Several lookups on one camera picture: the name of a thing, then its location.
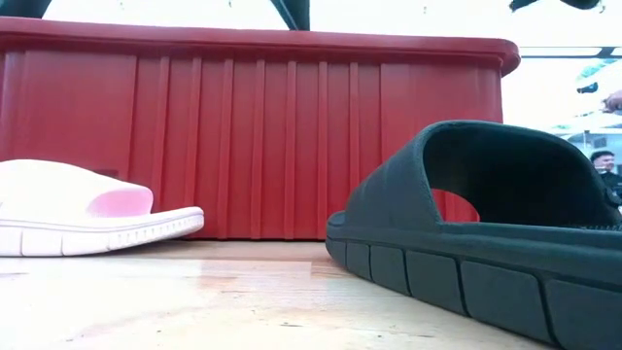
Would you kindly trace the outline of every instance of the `dark hanging object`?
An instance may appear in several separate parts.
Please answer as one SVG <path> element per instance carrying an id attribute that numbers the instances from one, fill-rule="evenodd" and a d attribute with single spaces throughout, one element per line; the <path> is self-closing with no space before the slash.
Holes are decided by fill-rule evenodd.
<path id="1" fill-rule="evenodd" d="M 290 30 L 311 30 L 310 0 L 271 0 Z"/>
<path id="2" fill-rule="evenodd" d="M 578 93 L 594 93 L 599 90 L 599 82 L 594 82 L 587 87 L 578 87 L 576 92 Z"/>
<path id="3" fill-rule="evenodd" d="M 52 0 L 0 0 L 0 16 L 43 18 Z"/>
<path id="4" fill-rule="evenodd" d="M 532 5 L 537 0 L 514 0 L 509 4 L 510 10 L 512 12 Z M 597 7 L 601 0 L 561 0 L 566 5 L 572 6 L 579 10 L 592 10 Z"/>

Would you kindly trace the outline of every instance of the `black object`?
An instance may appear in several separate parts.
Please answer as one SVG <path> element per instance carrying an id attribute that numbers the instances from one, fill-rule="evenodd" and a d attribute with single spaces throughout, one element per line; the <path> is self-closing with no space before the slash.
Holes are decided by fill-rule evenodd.
<path id="1" fill-rule="evenodd" d="M 606 171 L 601 174 L 605 186 L 609 187 L 617 196 L 622 197 L 622 176 Z"/>
<path id="2" fill-rule="evenodd" d="M 43 18 L 52 0 L 0 0 L 0 16 Z"/>
<path id="3" fill-rule="evenodd" d="M 481 223 L 445 223 L 431 189 Z M 576 350 L 622 349 L 620 199 L 553 135 L 440 122 L 388 159 L 328 220 L 352 273 L 479 321 Z"/>
<path id="4" fill-rule="evenodd" d="M 599 82 L 594 82 L 587 87 L 579 87 L 576 92 L 578 93 L 594 93 L 599 90 Z"/>
<path id="5" fill-rule="evenodd" d="M 309 0 L 271 0 L 290 30 L 311 30 Z"/>
<path id="6" fill-rule="evenodd" d="M 509 4 L 509 8 L 512 11 L 516 11 L 532 5 L 538 0 L 514 0 Z M 579 10 L 591 10 L 601 3 L 601 0 L 561 0 L 566 5 L 572 6 Z"/>

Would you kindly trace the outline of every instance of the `red plastic crate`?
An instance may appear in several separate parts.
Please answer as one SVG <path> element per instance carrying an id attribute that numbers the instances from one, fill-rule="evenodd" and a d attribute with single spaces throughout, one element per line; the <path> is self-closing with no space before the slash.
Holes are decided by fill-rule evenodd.
<path id="1" fill-rule="evenodd" d="M 505 40 L 0 19 L 0 158 L 118 172 L 193 237 L 323 239 L 328 215 L 430 123 L 501 121 Z M 446 220 L 476 220 L 453 196 Z"/>

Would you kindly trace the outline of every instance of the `person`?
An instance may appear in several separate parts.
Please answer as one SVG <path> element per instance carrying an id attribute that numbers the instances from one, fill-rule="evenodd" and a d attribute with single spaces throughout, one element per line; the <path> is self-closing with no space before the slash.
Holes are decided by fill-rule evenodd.
<path id="1" fill-rule="evenodd" d="M 603 101 L 605 104 L 604 112 L 615 113 L 622 111 L 622 90 L 617 90 Z"/>
<path id="2" fill-rule="evenodd" d="M 590 160 L 601 174 L 605 185 L 618 196 L 622 196 L 622 176 L 611 172 L 615 165 L 615 154 L 611 151 L 596 151 L 590 156 Z"/>

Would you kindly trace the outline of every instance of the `wooden floor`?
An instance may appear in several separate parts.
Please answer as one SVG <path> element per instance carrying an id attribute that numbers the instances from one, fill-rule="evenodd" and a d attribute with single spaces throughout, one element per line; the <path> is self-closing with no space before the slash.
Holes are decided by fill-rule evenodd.
<path id="1" fill-rule="evenodd" d="M 335 266 L 322 243 L 0 259 L 0 349 L 546 349 Z"/>

